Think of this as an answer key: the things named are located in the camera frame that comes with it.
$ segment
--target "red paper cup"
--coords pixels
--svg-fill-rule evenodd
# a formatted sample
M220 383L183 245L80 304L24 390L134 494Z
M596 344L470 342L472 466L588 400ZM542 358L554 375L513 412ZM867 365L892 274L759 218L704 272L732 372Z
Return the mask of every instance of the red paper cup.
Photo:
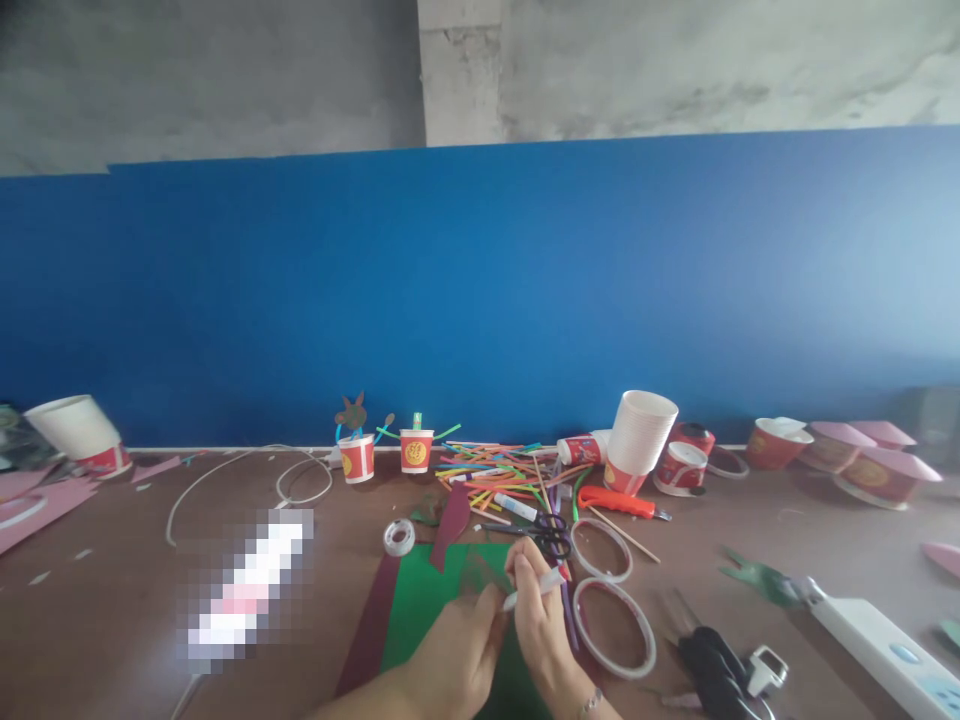
M685 442L687 445L693 445L698 450L702 450L707 457L710 457L710 453L713 452L713 445L716 441L713 433L700 423L674 425L670 435L667 436L667 446L672 442Z
M603 471L603 484L608 489L624 495L635 496L643 486L643 481L647 479L647 474L631 475L620 470L612 462L607 460L607 467Z
M603 465L612 430L594 430L586 435L557 440L557 454L564 465Z
M340 455L343 457L343 476L350 485L373 477L373 434L359 440L341 440Z
M866 448L833 481L864 502L887 510L906 510L924 482L940 482L936 470L915 455L887 448Z
M405 473L425 473L430 469L433 430L400 431L400 469Z
M800 462L815 470L840 473L848 468L863 448L877 443L846 423L810 423L813 443L800 453Z
M130 469L130 455L123 443L88 458L74 461L95 480L108 480Z
M747 461L757 470L783 470L813 442L810 433L803 430L795 430L787 437L775 433L776 423L773 420L757 420L750 442L747 443Z
M707 454L700 448L687 442L672 442L654 475L654 485L665 495L693 497L698 492L695 488L703 486L708 462Z

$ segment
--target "paper craft animal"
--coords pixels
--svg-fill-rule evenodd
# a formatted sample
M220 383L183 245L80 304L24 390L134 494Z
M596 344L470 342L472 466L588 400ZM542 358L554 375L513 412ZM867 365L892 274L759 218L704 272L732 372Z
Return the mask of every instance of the paper craft animal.
M347 400L347 396L344 395L343 406L344 411L337 413L333 421L337 425L346 425L351 430L363 427L363 423L367 420L367 411L363 409L363 392L361 391L357 395L357 400L354 403Z

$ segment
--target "bracelet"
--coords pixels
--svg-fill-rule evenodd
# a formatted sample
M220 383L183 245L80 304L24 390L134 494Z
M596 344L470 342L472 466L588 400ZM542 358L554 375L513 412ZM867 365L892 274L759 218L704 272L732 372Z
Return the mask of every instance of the bracelet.
M577 715L577 720L585 720L589 715L591 710L596 710L600 707L600 703L603 702L603 692L600 688L595 688L593 691L593 697L587 700L584 703L584 706L580 708L580 712Z

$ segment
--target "glue stick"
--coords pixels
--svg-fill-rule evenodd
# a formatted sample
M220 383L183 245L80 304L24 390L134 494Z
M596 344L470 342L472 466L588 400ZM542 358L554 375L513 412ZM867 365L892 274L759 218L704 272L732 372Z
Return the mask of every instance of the glue stick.
M529 520L530 522L536 522L537 511L534 510L529 505L524 505L522 502L514 500L509 495L504 495L503 493L497 493L493 496L493 501L502 507L504 510L509 510L514 515L519 515L524 520Z

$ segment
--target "wrist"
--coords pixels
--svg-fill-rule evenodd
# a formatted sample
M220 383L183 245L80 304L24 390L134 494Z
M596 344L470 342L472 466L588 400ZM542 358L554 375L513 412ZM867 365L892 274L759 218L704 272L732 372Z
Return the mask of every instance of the wrist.
M596 686L569 651L539 668L534 683L554 720L578 720Z

